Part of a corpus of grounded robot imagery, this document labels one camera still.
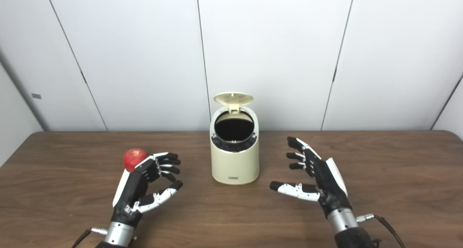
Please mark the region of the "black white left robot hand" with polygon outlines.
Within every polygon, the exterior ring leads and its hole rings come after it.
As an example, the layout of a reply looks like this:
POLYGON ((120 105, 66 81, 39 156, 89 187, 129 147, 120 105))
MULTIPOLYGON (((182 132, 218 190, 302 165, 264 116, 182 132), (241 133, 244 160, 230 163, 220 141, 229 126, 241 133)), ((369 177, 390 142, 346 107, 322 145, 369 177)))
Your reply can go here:
POLYGON ((147 156, 129 172, 124 170, 114 201, 111 222, 137 228, 143 214, 149 212, 175 195, 183 186, 174 174, 179 174, 178 155, 170 152, 147 156), (149 184, 161 177, 172 182, 157 193, 147 194, 149 184))

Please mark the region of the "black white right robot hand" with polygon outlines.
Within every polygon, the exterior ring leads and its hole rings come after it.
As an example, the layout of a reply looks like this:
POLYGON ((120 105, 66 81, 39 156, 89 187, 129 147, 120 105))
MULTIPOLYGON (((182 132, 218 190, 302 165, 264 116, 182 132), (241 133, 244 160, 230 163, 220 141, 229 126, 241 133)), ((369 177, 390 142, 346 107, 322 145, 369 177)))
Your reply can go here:
POLYGON ((296 137, 288 136, 287 142, 289 147, 298 150, 286 154, 288 159, 298 161, 291 163, 289 168, 302 169, 316 184, 272 181, 270 189, 306 201, 318 202, 325 217, 340 209, 352 210, 346 185, 334 159, 322 159, 308 143, 296 137))

